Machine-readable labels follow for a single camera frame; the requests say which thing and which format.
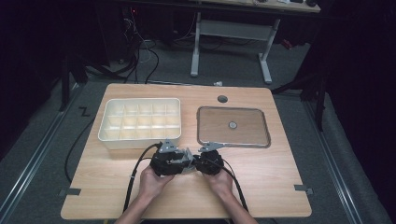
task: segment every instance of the black device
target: black device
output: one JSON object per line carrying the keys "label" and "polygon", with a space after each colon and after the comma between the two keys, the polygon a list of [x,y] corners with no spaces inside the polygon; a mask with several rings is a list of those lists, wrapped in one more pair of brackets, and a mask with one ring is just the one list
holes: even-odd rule
{"label": "black device", "polygon": [[188,148],[178,149],[172,142],[165,140],[154,153],[149,165],[158,176],[177,175],[193,168],[206,175],[216,175],[224,166],[223,159],[217,152],[221,147],[222,144],[207,143],[198,150],[201,155],[192,155]]}
{"label": "black device", "polygon": [[123,211],[128,208],[135,175],[137,173],[137,167],[139,163],[143,160],[145,154],[153,147],[156,147],[157,151],[152,156],[149,165],[154,170],[154,173],[157,176],[177,175],[185,171],[192,170],[194,168],[206,175],[216,175],[220,172],[221,169],[223,169],[233,178],[236,188],[238,189],[241,204],[248,211],[248,206],[246,205],[245,198],[242,193],[241,187],[239,186],[238,180],[236,179],[233,172],[230,172],[224,167],[224,161],[220,154],[217,152],[217,149],[224,147],[223,144],[212,142],[205,143],[198,150],[199,152],[201,152],[201,155],[192,155],[188,148],[178,149],[168,139],[166,139],[164,143],[161,142],[159,144],[153,144],[150,147],[146,148],[146,150],[140,156],[131,175],[131,180],[128,185]]}
{"label": "black device", "polygon": [[318,4],[316,0],[306,0],[305,2],[309,7],[315,7]]}

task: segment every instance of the wrist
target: wrist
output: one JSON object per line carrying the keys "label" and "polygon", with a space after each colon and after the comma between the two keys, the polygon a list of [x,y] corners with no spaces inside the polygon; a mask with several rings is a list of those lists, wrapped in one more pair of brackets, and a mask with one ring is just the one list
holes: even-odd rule
{"label": "wrist", "polygon": [[152,201],[154,201],[155,197],[148,194],[138,194],[136,197],[136,201],[146,207],[148,207]]}

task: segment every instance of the white metal frame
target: white metal frame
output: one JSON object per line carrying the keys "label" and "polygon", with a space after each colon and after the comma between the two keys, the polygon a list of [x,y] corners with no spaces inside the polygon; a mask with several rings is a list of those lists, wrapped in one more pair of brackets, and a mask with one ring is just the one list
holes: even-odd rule
{"label": "white metal frame", "polygon": [[268,69],[267,57],[274,41],[279,23],[280,19],[276,19],[272,26],[201,20],[201,13],[198,12],[195,31],[195,46],[191,62],[191,76],[198,77],[200,35],[216,35],[266,41],[267,44],[263,53],[259,53],[259,61],[262,67],[262,75],[264,76],[265,83],[271,84],[272,79]]}

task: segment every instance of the hand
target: hand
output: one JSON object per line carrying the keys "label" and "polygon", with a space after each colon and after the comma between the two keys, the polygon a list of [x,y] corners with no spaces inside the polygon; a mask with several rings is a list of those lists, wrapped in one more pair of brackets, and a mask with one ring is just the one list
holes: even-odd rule
{"label": "hand", "polygon": [[233,194],[233,178],[223,169],[216,175],[203,174],[212,191],[219,197]]}
{"label": "hand", "polygon": [[166,175],[164,177],[157,176],[151,166],[148,166],[140,175],[140,190],[138,196],[150,199],[156,198],[163,192],[165,185],[174,177],[174,175]]}
{"label": "hand", "polygon": [[216,175],[205,175],[212,191],[219,197],[222,205],[235,224],[257,224],[250,213],[233,195],[233,178],[223,169]]}
{"label": "hand", "polygon": [[167,175],[159,177],[148,166],[140,175],[140,190],[137,197],[132,201],[124,213],[117,219],[117,224],[140,223],[140,218],[145,213],[151,202],[163,192],[165,185],[175,176]]}

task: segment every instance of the dark background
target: dark background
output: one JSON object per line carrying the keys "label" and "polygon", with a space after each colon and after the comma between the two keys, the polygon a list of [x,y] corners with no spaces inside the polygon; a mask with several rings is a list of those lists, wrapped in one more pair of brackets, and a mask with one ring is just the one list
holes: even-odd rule
{"label": "dark background", "polygon": [[[323,16],[348,20],[318,23],[285,19],[276,43],[287,39],[292,45],[312,44],[296,78],[311,74],[325,78],[326,91],[347,138],[395,221],[395,3],[390,0],[318,3]],[[50,97],[67,53],[76,52],[102,65],[124,58],[128,43],[122,35],[125,24],[120,8],[117,3],[75,1],[1,3],[1,158],[12,148],[29,118]],[[173,30],[184,34],[193,15],[154,8],[138,12],[136,21],[146,22],[138,23],[143,34],[169,45],[174,38]],[[229,16],[223,19],[239,20]],[[317,81],[311,81],[301,88],[317,85]]]}

